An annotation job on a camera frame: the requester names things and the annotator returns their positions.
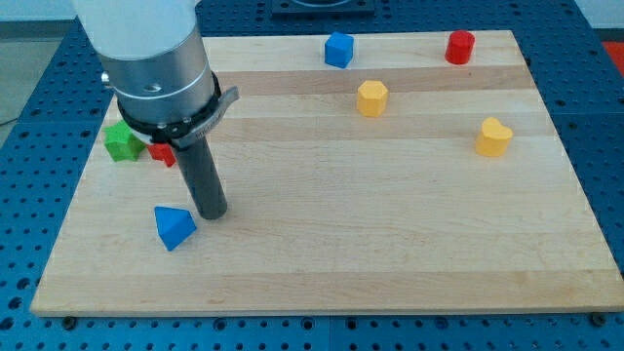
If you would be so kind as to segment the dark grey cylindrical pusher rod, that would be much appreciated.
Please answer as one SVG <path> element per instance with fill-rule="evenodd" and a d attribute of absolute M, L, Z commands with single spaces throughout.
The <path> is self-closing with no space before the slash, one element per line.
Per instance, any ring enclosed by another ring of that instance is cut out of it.
<path fill-rule="evenodd" d="M 222 217 L 227 211 L 227 200 L 207 141 L 174 146 L 173 151 L 200 217 Z"/>

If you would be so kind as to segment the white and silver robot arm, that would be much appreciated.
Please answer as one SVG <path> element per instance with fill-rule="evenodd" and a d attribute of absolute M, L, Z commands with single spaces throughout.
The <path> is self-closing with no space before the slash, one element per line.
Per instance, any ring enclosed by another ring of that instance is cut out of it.
<path fill-rule="evenodd" d="M 239 91 L 223 90 L 211 69 L 196 0 L 73 0 L 72 5 L 123 120 L 139 139 L 171 147 L 201 217 L 223 216 L 228 204 L 207 135 Z"/>

